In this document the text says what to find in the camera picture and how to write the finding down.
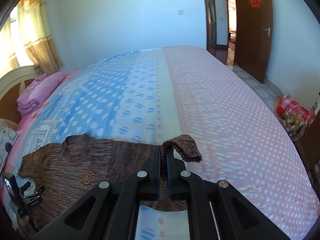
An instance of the yellow curtain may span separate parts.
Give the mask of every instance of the yellow curtain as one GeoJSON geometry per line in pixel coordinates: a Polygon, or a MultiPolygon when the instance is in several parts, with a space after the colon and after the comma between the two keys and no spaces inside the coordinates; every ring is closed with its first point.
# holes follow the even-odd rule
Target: yellow curtain
{"type": "Polygon", "coordinates": [[[49,30],[45,0],[20,0],[18,26],[24,48],[37,73],[52,74],[62,67],[49,30]]]}
{"type": "Polygon", "coordinates": [[[10,70],[19,67],[11,41],[10,18],[0,31],[0,78],[10,70]]]}

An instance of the bed sheet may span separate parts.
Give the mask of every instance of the bed sheet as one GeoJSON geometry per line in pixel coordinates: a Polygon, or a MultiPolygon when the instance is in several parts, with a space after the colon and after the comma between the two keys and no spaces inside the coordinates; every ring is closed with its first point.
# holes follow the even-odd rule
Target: bed sheet
{"type": "MultiPolygon", "coordinates": [[[[158,145],[189,134],[203,161],[187,169],[212,182],[228,180],[291,239],[302,239],[319,215],[319,200],[276,117],[202,48],[133,51],[69,73],[30,116],[6,171],[16,175],[24,155],[83,133],[158,145]]],[[[10,213],[5,188],[2,198],[10,213]]]]}
{"type": "Polygon", "coordinates": [[[34,111],[32,111],[32,112],[29,113],[29,114],[24,115],[24,116],[21,118],[20,122],[19,122],[18,125],[17,125],[17,130],[18,130],[18,131],[22,131],[23,128],[28,124],[29,118],[30,118],[30,116],[32,116],[33,112],[34,112],[34,111]]]}

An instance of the folded pink blanket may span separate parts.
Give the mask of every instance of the folded pink blanket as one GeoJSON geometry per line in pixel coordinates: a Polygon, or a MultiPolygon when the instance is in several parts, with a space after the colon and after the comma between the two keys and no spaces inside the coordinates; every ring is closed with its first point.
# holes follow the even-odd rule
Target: folded pink blanket
{"type": "Polygon", "coordinates": [[[18,97],[17,103],[18,104],[24,104],[25,101],[28,99],[28,97],[31,95],[33,90],[46,78],[48,77],[47,73],[42,74],[40,77],[37,77],[33,82],[26,87],[26,89],[23,91],[23,93],[18,97]]]}
{"type": "Polygon", "coordinates": [[[32,85],[32,87],[28,89],[26,93],[24,91],[22,95],[17,99],[18,112],[22,116],[24,116],[39,108],[49,98],[49,96],[63,81],[63,79],[64,74],[61,72],[57,72],[55,74],[52,74],[51,76],[45,77],[40,82],[38,80],[36,85],[32,85],[35,82],[34,80],[30,84],[30,86],[32,85]]]}

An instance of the red paper cut decoration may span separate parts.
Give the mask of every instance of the red paper cut decoration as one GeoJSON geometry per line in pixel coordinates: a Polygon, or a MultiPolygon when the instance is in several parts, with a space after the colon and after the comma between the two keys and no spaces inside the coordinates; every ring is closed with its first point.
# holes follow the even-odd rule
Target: red paper cut decoration
{"type": "Polygon", "coordinates": [[[248,2],[250,3],[251,7],[253,7],[253,8],[260,8],[261,4],[263,3],[262,0],[249,0],[248,2]]]}

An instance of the wooden headboard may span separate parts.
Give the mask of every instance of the wooden headboard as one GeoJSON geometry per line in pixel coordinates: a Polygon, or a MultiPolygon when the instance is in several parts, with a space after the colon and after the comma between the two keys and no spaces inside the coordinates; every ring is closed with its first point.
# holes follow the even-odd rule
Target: wooden headboard
{"type": "Polygon", "coordinates": [[[34,66],[13,69],[0,78],[0,118],[19,123],[21,115],[17,111],[17,99],[37,77],[34,66]]]}

